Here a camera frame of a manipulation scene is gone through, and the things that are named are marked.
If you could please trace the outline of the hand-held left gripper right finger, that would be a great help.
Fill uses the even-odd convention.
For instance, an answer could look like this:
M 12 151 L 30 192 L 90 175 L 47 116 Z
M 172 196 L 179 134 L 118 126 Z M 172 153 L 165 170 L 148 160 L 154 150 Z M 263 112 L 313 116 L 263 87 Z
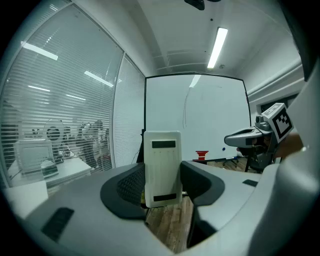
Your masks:
M 180 180 L 193 203 L 187 248 L 225 226 L 249 199 L 260 179 L 261 175 L 256 173 L 183 161 Z

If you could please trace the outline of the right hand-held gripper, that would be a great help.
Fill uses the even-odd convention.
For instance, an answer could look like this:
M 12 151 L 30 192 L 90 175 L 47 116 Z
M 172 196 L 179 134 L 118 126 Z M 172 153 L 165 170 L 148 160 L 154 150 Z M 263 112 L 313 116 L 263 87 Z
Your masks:
M 277 102 L 256 116 L 254 126 L 226 135 L 224 143 L 237 148 L 253 147 L 257 164 L 270 165 L 280 143 L 293 128 L 286 105 Z

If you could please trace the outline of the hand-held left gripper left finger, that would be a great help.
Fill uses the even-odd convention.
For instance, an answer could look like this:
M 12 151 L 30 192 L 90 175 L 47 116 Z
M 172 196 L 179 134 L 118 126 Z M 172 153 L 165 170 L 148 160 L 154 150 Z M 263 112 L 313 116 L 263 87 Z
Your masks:
M 137 205 L 144 177 L 136 163 L 77 179 L 33 210 L 24 229 L 50 256 L 170 256 Z

